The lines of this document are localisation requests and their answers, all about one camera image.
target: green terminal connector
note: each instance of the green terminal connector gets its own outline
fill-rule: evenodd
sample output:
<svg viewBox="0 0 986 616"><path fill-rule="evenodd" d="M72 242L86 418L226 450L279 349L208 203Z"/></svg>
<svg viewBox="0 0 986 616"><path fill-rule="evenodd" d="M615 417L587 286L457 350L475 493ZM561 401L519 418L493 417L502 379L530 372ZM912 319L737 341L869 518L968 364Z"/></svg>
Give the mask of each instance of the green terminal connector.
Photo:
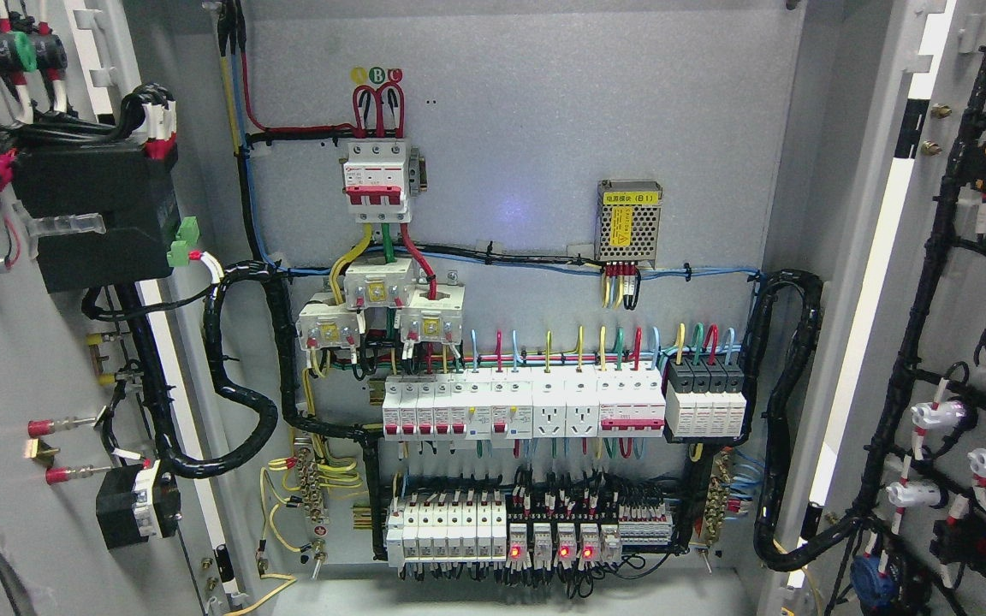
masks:
<svg viewBox="0 0 986 616"><path fill-rule="evenodd" d="M196 246L200 241L200 226L196 223L195 216L188 216L181 219L181 226L177 227L175 240L169 243L169 252L165 253L165 262L171 268L188 265L188 251Z"/></svg>

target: bolt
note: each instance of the bolt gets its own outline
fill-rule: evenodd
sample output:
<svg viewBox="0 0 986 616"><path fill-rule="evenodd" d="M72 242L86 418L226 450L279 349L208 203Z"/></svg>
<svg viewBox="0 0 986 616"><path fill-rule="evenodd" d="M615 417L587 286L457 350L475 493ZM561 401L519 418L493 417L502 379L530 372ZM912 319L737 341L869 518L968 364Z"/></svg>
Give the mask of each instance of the bolt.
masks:
<svg viewBox="0 0 986 616"><path fill-rule="evenodd" d="M924 141L919 144L919 151L924 154L924 156L938 156L942 153L942 145L938 145L935 141Z"/></svg>

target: green wire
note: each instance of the green wire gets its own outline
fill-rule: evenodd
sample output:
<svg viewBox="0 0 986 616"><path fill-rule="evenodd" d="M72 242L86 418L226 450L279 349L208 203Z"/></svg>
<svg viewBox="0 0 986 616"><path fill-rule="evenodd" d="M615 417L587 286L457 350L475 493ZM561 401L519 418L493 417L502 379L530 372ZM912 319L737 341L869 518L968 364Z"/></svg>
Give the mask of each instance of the green wire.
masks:
<svg viewBox="0 0 986 616"><path fill-rule="evenodd" d="M395 241L390 238L390 223L383 223L383 256L387 263L395 261Z"/></svg>
<svg viewBox="0 0 986 616"><path fill-rule="evenodd" d="M615 333L615 370L622 370L622 328Z"/></svg>
<svg viewBox="0 0 986 616"><path fill-rule="evenodd" d="M695 352L695 365L699 365L699 358L702 355L702 343L705 342L705 326L702 323L695 323L695 335L692 336L692 351Z"/></svg>

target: circuit breaker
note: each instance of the circuit breaker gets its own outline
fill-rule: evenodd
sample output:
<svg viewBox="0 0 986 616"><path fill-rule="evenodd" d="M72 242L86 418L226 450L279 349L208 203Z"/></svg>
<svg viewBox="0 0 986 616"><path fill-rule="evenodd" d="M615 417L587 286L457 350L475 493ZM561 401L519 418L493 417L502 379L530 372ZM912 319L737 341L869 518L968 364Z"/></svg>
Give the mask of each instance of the circuit breaker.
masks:
<svg viewBox="0 0 986 616"><path fill-rule="evenodd" d="M357 222L412 221L408 141L353 139L346 151L342 167L348 213Z"/></svg>

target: miniature circuit breaker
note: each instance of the miniature circuit breaker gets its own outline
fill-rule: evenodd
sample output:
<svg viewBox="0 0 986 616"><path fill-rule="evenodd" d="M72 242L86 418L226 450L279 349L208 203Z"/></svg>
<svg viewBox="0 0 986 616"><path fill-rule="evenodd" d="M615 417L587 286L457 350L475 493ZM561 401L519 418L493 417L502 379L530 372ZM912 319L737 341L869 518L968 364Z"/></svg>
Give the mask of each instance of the miniature circuit breaker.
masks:
<svg viewBox="0 0 986 616"><path fill-rule="evenodd" d="M345 304L350 311L404 308L410 304L417 280L411 258L393 263L357 261L345 270Z"/></svg>
<svg viewBox="0 0 986 616"><path fill-rule="evenodd" d="M596 260L655 260L664 196L660 184L653 180L603 180L597 192Z"/></svg>
<svg viewBox="0 0 986 616"><path fill-rule="evenodd" d="M462 294L461 286L438 285L433 300L428 299L428 287L419 286L410 305L398 311L396 320L408 353L421 342L439 342L451 348L462 342Z"/></svg>
<svg viewBox="0 0 986 616"><path fill-rule="evenodd" d="M408 141L354 139L346 147L344 192L356 222L412 221Z"/></svg>
<svg viewBox="0 0 986 616"><path fill-rule="evenodd" d="M355 350L362 328L359 313L334 305L331 293L315 293L299 311L300 346L308 358L321 348Z"/></svg>

